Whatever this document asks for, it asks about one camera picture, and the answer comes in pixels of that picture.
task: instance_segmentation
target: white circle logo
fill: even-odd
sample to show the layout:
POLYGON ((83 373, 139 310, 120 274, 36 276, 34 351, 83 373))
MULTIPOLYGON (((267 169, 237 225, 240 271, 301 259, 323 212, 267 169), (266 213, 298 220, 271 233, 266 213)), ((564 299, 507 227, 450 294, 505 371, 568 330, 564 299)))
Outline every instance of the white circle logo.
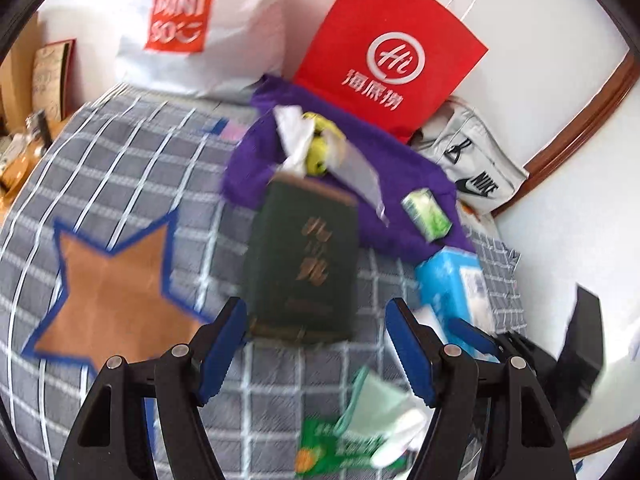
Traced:
POLYGON ((367 66, 383 83, 403 85, 417 78, 424 68, 422 45, 404 32, 378 36, 367 50, 367 66))

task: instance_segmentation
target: white nike bag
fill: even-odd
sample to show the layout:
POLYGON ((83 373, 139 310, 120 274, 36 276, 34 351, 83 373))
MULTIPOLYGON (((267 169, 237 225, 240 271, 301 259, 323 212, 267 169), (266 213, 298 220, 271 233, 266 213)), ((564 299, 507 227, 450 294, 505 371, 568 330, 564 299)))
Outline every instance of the white nike bag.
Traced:
POLYGON ((129 0, 116 58, 138 88, 245 103, 284 60, 282 0, 129 0))
POLYGON ((412 148, 439 165, 456 183, 458 198, 480 214, 510 200, 529 176, 504 154, 478 114, 455 97, 419 130, 412 148))

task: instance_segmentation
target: red paper bag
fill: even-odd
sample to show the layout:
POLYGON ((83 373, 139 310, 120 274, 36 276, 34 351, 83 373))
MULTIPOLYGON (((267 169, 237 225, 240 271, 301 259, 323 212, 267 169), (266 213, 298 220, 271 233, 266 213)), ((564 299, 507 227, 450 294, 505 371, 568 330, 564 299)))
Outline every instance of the red paper bag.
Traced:
POLYGON ((202 52, 212 0, 154 0, 147 50, 202 52))
POLYGON ((436 0, 336 0, 294 82, 408 142, 486 52, 436 0))

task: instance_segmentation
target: nike bag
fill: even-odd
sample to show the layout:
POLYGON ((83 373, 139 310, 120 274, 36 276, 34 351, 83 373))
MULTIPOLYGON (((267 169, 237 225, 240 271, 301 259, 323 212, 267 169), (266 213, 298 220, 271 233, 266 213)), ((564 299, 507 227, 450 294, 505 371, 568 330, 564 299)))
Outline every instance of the nike bag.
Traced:
POLYGON ((244 103, 283 60, 281 0, 129 0, 116 74, 138 88, 244 103))
POLYGON ((529 176, 504 154, 476 111, 457 98, 418 130, 412 148, 439 165, 456 183, 458 198, 480 214, 510 200, 529 176), (444 129, 433 134, 443 120, 444 129))
POLYGON ((436 0, 336 0, 294 83, 407 143, 486 52, 436 0))

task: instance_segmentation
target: small green package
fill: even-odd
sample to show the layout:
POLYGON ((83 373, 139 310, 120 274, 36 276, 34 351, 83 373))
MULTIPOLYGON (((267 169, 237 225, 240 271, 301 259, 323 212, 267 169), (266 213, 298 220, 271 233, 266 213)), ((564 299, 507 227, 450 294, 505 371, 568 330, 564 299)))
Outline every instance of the small green package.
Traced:
POLYGON ((451 229, 450 220, 427 188, 416 189, 405 196, 402 207, 428 242, 446 236, 451 229))
MULTIPOLYGON (((345 468, 371 468, 371 457, 383 444, 382 438, 348 440, 334 434, 335 421, 306 418, 302 423, 300 449, 296 455, 296 474, 313 476, 333 473, 345 468)), ((402 456, 390 466, 406 468, 402 456)))

